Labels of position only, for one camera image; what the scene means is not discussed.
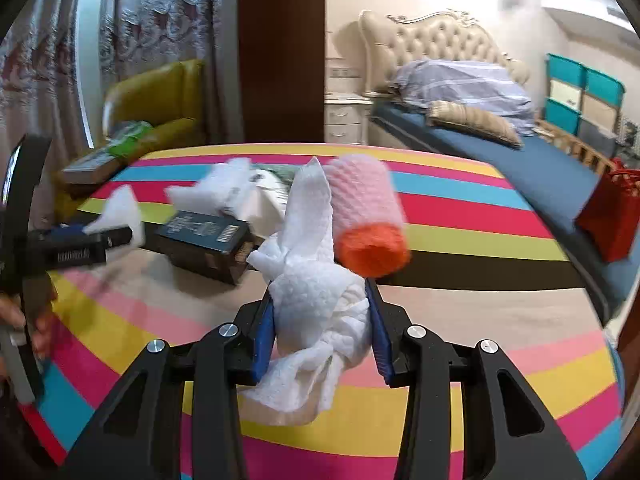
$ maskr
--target floral curtain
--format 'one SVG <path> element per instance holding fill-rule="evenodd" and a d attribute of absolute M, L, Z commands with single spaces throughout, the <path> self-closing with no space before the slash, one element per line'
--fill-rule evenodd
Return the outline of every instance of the floral curtain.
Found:
<path fill-rule="evenodd" d="M 31 221 L 52 220 L 50 172 L 87 147 L 74 71 L 77 0 L 29 0 L 0 45 L 0 172 L 27 132 L 52 137 Z"/>
<path fill-rule="evenodd" d="M 209 140 L 217 142 L 220 120 L 214 48 L 220 0 L 102 0 L 102 88 L 166 63 L 205 61 L 204 92 Z"/>

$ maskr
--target yellow sofa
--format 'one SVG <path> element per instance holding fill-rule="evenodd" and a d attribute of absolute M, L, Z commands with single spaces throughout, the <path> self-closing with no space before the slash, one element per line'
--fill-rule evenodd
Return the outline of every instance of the yellow sofa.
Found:
<path fill-rule="evenodd" d="M 127 162 L 149 152 L 205 142 L 202 66 L 197 59 L 171 63 L 125 79 L 107 92 L 102 114 L 105 137 L 121 121 L 146 121 L 154 127 Z"/>

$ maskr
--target dark brown door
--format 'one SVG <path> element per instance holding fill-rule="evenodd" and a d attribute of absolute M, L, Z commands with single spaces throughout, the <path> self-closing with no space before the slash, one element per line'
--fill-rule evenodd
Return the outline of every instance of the dark brown door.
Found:
<path fill-rule="evenodd" d="M 324 0 L 238 0 L 245 142 L 322 142 Z"/>

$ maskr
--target red gift bag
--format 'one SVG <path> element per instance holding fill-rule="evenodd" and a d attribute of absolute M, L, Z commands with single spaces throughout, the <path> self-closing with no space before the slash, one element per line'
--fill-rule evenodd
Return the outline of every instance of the red gift bag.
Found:
<path fill-rule="evenodd" d="M 602 175 L 575 224 L 587 231 L 606 262 L 625 258 L 640 221 L 640 170 L 616 170 Z"/>

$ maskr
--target cream leather headboard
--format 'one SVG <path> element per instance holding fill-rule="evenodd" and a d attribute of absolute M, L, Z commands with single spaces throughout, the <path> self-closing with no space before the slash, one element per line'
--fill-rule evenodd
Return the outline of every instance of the cream leather headboard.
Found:
<path fill-rule="evenodd" d="M 487 31 L 466 12 L 448 10 L 408 20 L 363 10 L 358 24 L 367 56 L 366 96 L 388 94 L 398 67 L 423 57 L 499 63 L 515 82 L 524 85 L 529 78 L 526 65 L 502 54 Z"/>

